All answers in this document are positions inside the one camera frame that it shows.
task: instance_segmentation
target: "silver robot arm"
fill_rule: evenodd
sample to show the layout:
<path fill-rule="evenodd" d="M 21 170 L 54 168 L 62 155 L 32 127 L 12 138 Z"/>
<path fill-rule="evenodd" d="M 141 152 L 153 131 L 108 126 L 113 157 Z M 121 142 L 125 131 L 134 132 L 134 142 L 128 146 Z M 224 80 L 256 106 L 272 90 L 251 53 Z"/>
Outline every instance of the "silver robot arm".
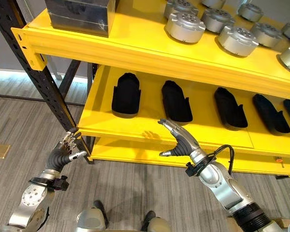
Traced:
<path fill-rule="evenodd" d="M 80 138 L 74 128 L 66 133 L 48 157 L 45 170 L 39 177 L 32 178 L 30 185 L 24 191 L 18 208 L 13 212 L 7 226 L 0 232 L 36 232 L 42 227 L 49 216 L 49 206 L 53 201 L 55 191 L 65 191 L 69 185 L 67 177 L 60 178 L 60 172 L 69 162 L 85 156 L 87 153 L 81 151 L 72 154 L 76 147 L 74 141 Z"/>
<path fill-rule="evenodd" d="M 247 191 L 230 176 L 234 158 L 234 150 L 230 145 L 224 145 L 208 155 L 183 127 L 167 119 L 161 119 L 158 123 L 165 126 L 177 140 L 174 149 L 161 152 L 160 156 L 189 155 L 193 165 L 187 164 L 188 176 L 198 176 L 244 232 L 282 232 L 282 229 L 265 215 Z M 225 148 L 229 148 L 231 153 L 229 172 L 222 164 L 215 161 L 216 155 Z"/>

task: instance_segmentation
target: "person's foot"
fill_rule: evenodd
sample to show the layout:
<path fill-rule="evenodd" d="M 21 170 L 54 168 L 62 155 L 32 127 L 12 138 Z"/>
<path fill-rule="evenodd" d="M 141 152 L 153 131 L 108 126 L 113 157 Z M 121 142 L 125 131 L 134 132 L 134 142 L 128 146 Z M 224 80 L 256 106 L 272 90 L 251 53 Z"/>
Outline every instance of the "person's foot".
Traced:
<path fill-rule="evenodd" d="M 150 210 L 144 218 L 144 221 L 143 221 L 143 224 L 141 227 L 141 231 L 147 231 L 150 220 L 155 218 L 155 217 L 156 217 L 156 213 L 154 211 Z"/>
<path fill-rule="evenodd" d="M 93 206 L 102 211 L 102 214 L 103 214 L 103 217 L 104 217 L 105 228 L 107 228 L 108 225 L 109 225 L 109 221 L 107 219 L 103 203 L 100 200 L 96 200 L 96 201 L 94 201 Z"/>

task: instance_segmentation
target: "black metal upright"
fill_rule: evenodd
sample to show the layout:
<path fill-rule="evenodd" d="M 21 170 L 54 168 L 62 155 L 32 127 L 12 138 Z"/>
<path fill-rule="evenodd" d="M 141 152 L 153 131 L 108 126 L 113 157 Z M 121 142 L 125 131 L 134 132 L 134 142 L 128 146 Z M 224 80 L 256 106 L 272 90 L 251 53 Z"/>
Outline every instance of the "black metal upright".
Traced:
<path fill-rule="evenodd" d="M 16 0 L 0 0 L 1 33 L 53 114 L 56 116 L 63 128 L 68 131 L 69 129 L 76 127 L 76 123 L 73 120 L 64 98 L 57 88 L 48 68 L 45 67 L 43 71 L 31 69 L 11 31 L 12 27 L 23 28 L 25 24 L 26 22 Z M 83 138 L 79 141 L 77 147 L 80 150 L 85 150 L 90 156 L 90 150 Z"/>

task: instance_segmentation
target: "white wall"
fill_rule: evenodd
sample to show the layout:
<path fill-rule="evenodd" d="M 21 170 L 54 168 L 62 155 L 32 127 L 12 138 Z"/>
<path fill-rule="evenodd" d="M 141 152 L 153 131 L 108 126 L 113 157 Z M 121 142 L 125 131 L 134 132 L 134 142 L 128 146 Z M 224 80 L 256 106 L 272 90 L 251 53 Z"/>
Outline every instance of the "white wall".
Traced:
<path fill-rule="evenodd" d="M 30 18 L 30 13 L 24 9 L 24 2 L 28 3 L 32 14 L 36 17 L 46 8 L 43 0 L 18 0 L 22 8 L 22 13 L 26 19 Z M 239 0 L 227 0 L 226 4 L 237 6 Z M 283 23 L 290 22 L 290 0 L 252 0 L 252 3 L 262 8 L 265 15 Z M 53 57 L 53 61 L 59 73 L 65 73 L 71 60 L 66 58 Z M 0 69 L 22 70 L 18 60 L 14 56 L 4 37 L 0 33 Z M 87 66 L 82 62 L 76 75 L 86 77 Z"/>

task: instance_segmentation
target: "yellow shelving unit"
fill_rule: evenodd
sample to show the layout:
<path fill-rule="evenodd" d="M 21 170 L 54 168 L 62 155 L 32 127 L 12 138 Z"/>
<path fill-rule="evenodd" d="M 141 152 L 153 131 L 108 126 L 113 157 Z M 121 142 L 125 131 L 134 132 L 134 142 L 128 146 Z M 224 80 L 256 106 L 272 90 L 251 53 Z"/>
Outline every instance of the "yellow shelving unit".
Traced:
<path fill-rule="evenodd" d="M 164 30 L 165 3 L 121 0 L 109 38 L 54 29 L 47 10 L 12 31 L 34 70 L 43 70 L 40 54 L 47 54 L 290 99 L 290 72 L 277 61 L 277 51 L 258 47 L 237 58 L 220 50 L 208 32 L 197 44 L 179 43 Z M 240 17 L 237 24 L 251 26 Z"/>
<path fill-rule="evenodd" d="M 114 86 L 124 73 L 133 72 L 140 81 L 140 110 L 136 117 L 125 119 L 112 113 Z M 193 121 L 184 125 L 210 151 L 223 144 L 232 145 L 237 152 L 265 156 L 290 157 L 290 133 L 275 136 L 268 132 L 255 110 L 255 93 L 231 89 L 238 104 L 244 105 L 248 127 L 239 131 L 224 128 L 214 101 L 218 86 L 147 74 L 109 66 L 100 66 L 91 87 L 78 127 L 83 135 L 110 137 L 131 141 L 175 145 L 174 137 L 157 123 L 165 117 L 161 88 L 166 80 L 176 81 L 185 97 L 189 97 Z M 283 99 L 267 96 L 277 110 L 283 110 Z M 290 118 L 284 114 L 289 126 Z"/>
<path fill-rule="evenodd" d="M 277 61 L 276 50 L 289 46 L 283 40 L 274 50 L 257 47 L 246 58 L 220 50 L 216 35 L 205 32 L 197 44 L 180 43 L 165 32 L 165 0 L 121 0 L 109 38 L 55 29 L 45 9 L 22 29 L 11 28 L 34 70 L 47 64 L 44 55 L 53 55 L 101 64 L 79 122 L 83 135 L 97 136 L 89 159 L 118 160 L 183 167 L 188 157 L 162 158 L 159 152 L 176 144 L 169 132 L 157 123 L 165 117 L 161 88 L 166 80 L 176 81 L 189 97 L 193 121 L 184 127 L 207 152 L 222 144 L 236 151 L 238 172 L 290 175 L 290 134 L 274 136 L 260 120 L 253 104 L 255 93 L 265 94 L 277 110 L 284 110 L 283 98 L 290 99 L 290 72 Z M 201 17 L 204 7 L 198 5 Z M 234 9 L 224 6 L 232 15 Z M 250 29 L 252 23 L 235 16 L 236 25 Z M 261 22 L 283 25 L 263 17 Z M 113 88 L 125 72 L 140 80 L 141 103 L 132 119 L 114 116 Z M 214 102 L 218 86 L 227 87 L 244 105 L 249 123 L 240 131 L 225 129 Z M 284 113 L 290 126 L 290 117 Z M 275 161 L 283 157 L 284 167 Z M 218 161 L 228 166 L 229 154 Z"/>
<path fill-rule="evenodd" d="M 97 138 L 92 152 L 92 159 L 114 160 L 137 163 L 150 163 L 176 167 L 186 167 L 190 162 L 188 156 L 160 157 L 159 152 L 172 149 L 171 145 L 159 145 L 114 138 Z M 226 168 L 230 155 L 222 152 L 217 161 Z M 290 158 L 284 158 L 283 164 L 277 163 L 274 157 L 236 153 L 233 171 L 258 174 L 276 174 L 290 176 Z"/>

